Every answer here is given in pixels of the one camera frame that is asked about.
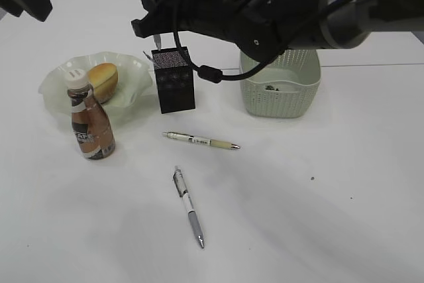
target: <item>black cable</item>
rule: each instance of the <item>black cable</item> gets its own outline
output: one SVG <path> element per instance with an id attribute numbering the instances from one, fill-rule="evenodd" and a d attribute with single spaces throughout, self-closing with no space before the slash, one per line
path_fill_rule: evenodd
<path id="1" fill-rule="evenodd" d="M 347 5 L 351 1 L 354 0 L 336 0 L 333 1 L 330 5 L 327 5 L 324 9 L 321 9 L 318 13 L 315 13 L 314 15 L 311 15 L 308 19 L 303 21 L 278 47 L 279 55 L 283 54 L 284 51 L 288 48 L 290 45 L 290 42 L 293 41 L 300 33 L 302 33 L 305 28 L 307 28 L 309 25 L 312 25 L 316 23 L 317 21 L 320 21 L 321 19 L 324 19 L 328 17 L 331 13 L 334 13 L 336 10 L 340 9 L 341 7 Z M 243 74 L 238 74 L 235 76 L 226 76 L 224 75 L 222 77 L 222 80 L 225 81 L 240 81 L 245 80 L 247 78 L 250 78 L 251 76 L 254 76 L 257 74 L 260 70 L 265 68 L 268 64 L 272 63 L 278 56 L 270 57 L 269 59 L 259 63 L 257 66 L 255 66 L 250 71 L 247 71 Z"/>
<path id="2" fill-rule="evenodd" d="M 172 34 L 174 35 L 174 42 L 177 47 L 178 53 L 184 59 L 184 61 L 195 71 L 199 71 L 200 68 L 196 66 L 193 61 L 191 61 L 190 57 L 184 52 L 181 42 L 180 36 L 178 35 L 178 9 L 180 7 L 181 0 L 177 0 L 174 5 L 174 10 L 172 12 Z"/>
<path id="3" fill-rule="evenodd" d="M 334 13 L 336 10 L 340 9 L 341 7 L 347 5 L 351 1 L 354 0 L 336 0 L 333 1 L 330 5 L 327 5 L 325 8 L 321 9 L 318 13 L 315 13 L 314 15 L 311 15 L 309 18 L 304 20 L 288 37 L 286 37 L 285 40 L 282 41 L 281 45 L 278 47 L 278 55 L 283 54 L 290 43 L 300 34 L 302 33 L 305 28 L 307 28 L 309 25 L 312 25 L 321 19 L 324 19 L 328 17 L 331 13 Z M 172 33 L 174 35 L 174 41 L 176 43 L 176 47 L 178 52 L 180 53 L 181 57 L 185 60 L 185 62 L 195 71 L 199 72 L 200 67 L 194 64 L 190 57 L 184 52 L 181 42 L 180 42 L 180 36 L 178 35 L 178 9 L 180 7 L 181 0 L 177 0 L 174 5 L 174 12 L 172 17 Z M 277 57 L 272 56 L 269 59 L 266 59 L 265 61 L 259 63 L 257 66 L 253 67 L 250 71 L 247 71 L 243 74 L 238 74 L 235 76 L 228 76 L 228 75 L 222 75 L 221 80 L 225 81 L 240 81 L 245 80 L 247 78 L 250 78 L 257 74 L 260 70 L 265 68 L 268 64 L 272 63 Z"/>

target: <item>bread roll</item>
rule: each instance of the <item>bread roll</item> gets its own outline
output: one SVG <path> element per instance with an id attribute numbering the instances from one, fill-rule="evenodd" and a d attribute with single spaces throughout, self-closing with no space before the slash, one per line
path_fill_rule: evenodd
<path id="1" fill-rule="evenodd" d="M 100 103 L 108 101 L 118 83 L 118 71 L 113 63 L 102 63 L 88 72 L 88 78 L 94 88 L 94 96 Z"/>

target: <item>ballpoint pen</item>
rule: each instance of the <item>ballpoint pen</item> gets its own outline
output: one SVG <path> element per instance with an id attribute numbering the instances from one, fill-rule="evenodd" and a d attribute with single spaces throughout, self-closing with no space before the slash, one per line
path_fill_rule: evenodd
<path id="1" fill-rule="evenodd" d="M 143 51 L 143 53 L 144 53 L 144 55 L 146 56 L 146 58 L 148 58 L 148 59 L 149 59 L 149 61 L 151 61 L 151 62 L 153 63 L 153 65 L 154 65 L 154 66 L 156 66 L 157 68 L 160 68 L 160 67 L 159 67 L 159 64 L 157 64 L 157 63 L 153 60 L 153 58 L 152 58 L 151 56 L 149 56 L 149 55 L 146 53 L 146 51 Z"/>
<path id="2" fill-rule="evenodd" d="M 181 173 L 181 170 L 178 168 L 178 166 L 175 166 L 173 179 L 175 186 L 177 187 L 178 194 L 183 199 L 185 209 L 187 210 L 188 219 L 190 221 L 191 228 L 193 229 L 194 237 L 196 238 L 200 247 L 204 249 L 205 240 L 203 239 L 203 233 L 201 232 L 199 220 L 197 219 L 196 211 L 194 211 L 193 203 L 191 202 L 190 195 L 188 194 L 187 186 L 183 179 L 183 174 Z"/>
<path id="3" fill-rule="evenodd" d="M 212 147 L 220 147 L 225 149 L 240 149 L 240 146 L 230 142 L 217 141 L 206 137 L 193 136 L 177 132 L 163 132 L 162 135 L 169 139 L 178 139 L 179 141 L 192 142 L 193 144 L 202 144 Z"/>
<path id="4" fill-rule="evenodd" d="M 154 34 L 153 39 L 154 39 L 156 48 L 160 51 L 160 49 L 162 49 L 162 39 L 160 38 L 160 34 Z"/>

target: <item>white basket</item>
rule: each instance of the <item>white basket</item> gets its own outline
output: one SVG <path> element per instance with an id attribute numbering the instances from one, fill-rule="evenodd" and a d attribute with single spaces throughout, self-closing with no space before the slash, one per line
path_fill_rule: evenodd
<path id="1" fill-rule="evenodd" d="M 240 73 L 257 64 L 241 52 Z M 240 86 L 249 113 L 293 118 L 307 111 L 320 81 L 321 68 L 315 50 L 286 50 L 255 76 L 241 81 Z"/>

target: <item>plate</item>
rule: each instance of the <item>plate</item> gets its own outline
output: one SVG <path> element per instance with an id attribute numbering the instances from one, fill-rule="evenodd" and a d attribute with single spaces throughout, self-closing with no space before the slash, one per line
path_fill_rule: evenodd
<path id="1" fill-rule="evenodd" d="M 52 70 L 41 83 L 38 92 L 42 94 L 47 110 L 71 115 L 71 102 L 64 82 L 64 72 L 82 69 L 90 71 L 102 63 L 113 63 L 118 69 L 118 84 L 113 97 L 102 104 L 109 116 L 119 116 L 130 107 L 137 98 L 152 85 L 152 77 L 148 73 L 149 65 L 127 54 L 99 52 L 88 56 L 77 56 Z"/>

